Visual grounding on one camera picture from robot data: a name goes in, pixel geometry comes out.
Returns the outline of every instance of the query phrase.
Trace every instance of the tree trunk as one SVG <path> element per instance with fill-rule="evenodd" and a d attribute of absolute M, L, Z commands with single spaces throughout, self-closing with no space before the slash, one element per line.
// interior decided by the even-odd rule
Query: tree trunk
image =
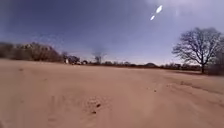
<path fill-rule="evenodd" d="M 202 74 L 205 74 L 205 64 L 202 64 L 201 65 L 201 73 Z"/>

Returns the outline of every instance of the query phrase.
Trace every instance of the bare tree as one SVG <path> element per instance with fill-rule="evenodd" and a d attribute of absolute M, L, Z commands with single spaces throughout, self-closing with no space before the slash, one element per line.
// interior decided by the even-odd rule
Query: bare tree
<path fill-rule="evenodd" d="M 172 53 L 184 62 L 200 64 L 201 72 L 204 73 L 206 64 L 215 57 L 221 39 L 221 33 L 214 28 L 195 28 L 181 35 L 180 43 L 173 48 Z"/>

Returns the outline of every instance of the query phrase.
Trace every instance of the sky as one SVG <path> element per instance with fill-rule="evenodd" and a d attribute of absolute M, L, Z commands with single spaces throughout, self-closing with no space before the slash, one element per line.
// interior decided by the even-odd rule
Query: sky
<path fill-rule="evenodd" d="M 84 59 L 102 51 L 111 61 L 179 63 L 172 47 L 181 33 L 194 27 L 224 32 L 223 5 L 224 0 L 0 0 L 0 41 L 39 42 Z"/>

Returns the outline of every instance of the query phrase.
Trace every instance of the lens flare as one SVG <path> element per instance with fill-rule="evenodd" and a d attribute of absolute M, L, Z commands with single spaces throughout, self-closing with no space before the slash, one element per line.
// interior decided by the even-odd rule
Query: lens flare
<path fill-rule="evenodd" d="M 160 13 L 162 10 L 163 10 L 163 6 L 160 5 L 160 6 L 157 8 L 156 13 Z"/>
<path fill-rule="evenodd" d="M 154 20 L 155 16 L 152 16 L 150 20 Z"/>

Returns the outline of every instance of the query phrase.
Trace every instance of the ground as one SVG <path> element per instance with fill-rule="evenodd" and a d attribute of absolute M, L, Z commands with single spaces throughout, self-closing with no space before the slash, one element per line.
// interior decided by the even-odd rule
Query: ground
<path fill-rule="evenodd" d="M 223 128 L 224 78 L 0 60 L 1 128 Z"/>

